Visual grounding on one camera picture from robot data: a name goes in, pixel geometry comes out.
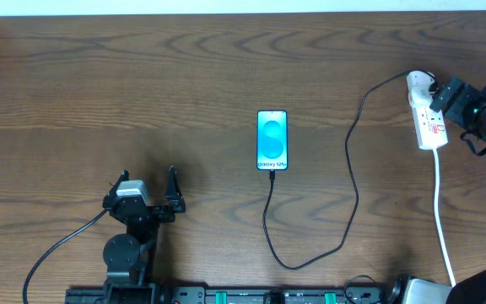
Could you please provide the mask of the white power strip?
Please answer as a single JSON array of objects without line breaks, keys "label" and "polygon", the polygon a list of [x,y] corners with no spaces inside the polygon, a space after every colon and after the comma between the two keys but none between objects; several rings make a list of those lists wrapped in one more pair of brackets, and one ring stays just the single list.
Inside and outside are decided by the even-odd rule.
[{"label": "white power strip", "polygon": [[429,107],[412,108],[418,147],[422,150],[438,149],[448,144],[442,112]]}]

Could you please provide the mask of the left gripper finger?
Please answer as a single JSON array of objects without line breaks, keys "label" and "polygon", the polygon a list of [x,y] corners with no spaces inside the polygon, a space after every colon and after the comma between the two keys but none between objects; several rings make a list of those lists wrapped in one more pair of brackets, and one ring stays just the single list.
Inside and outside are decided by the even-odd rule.
[{"label": "left gripper finger", "polygon": [[121,175],[118,177],[116,183],[111,187],[110,191],[106,194],[106,199],[111,200],[114,199],[117,194],[116,191],[121,185],[122,182],[127,182],[129,180],[129,172],[127,170],[123,170]]},{"label": "left gripper finger", "polygon": [[169,206],[171,207],[184,206],[184,198],[179,188],[177,173],[174,166],[171,166],[169,169],[169,177],[165,190],[165,198],[168,200]]}]

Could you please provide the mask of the blue Galaxy smartphone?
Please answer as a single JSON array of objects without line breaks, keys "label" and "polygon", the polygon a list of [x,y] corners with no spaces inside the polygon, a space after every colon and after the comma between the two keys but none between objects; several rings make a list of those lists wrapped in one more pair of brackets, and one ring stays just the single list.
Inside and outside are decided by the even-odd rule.
[{"label": "blue Galaxy smartphone", "polygon": [[262,110],[256,115],[256,168],[286,171],[289,167],[288,113]]}]

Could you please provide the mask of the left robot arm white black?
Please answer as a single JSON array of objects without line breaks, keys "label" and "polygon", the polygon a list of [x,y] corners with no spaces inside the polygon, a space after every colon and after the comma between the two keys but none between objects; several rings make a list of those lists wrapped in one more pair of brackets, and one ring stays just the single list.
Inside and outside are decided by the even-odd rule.
[{"label": "left robot arm white black", "polygon": [[103,249],[107,266],[103,303],[172,302],[170,289],[154,282],[149,271],[154,263],[159,226],[173,222],[177,214],[186,211],[173,166],[169,169],[165,198],[167,204],[149,206],[145,183],[132,180],[128,171],[122,172],[103,198],[103,210],[126,227],[125,233],[113,236]]}]

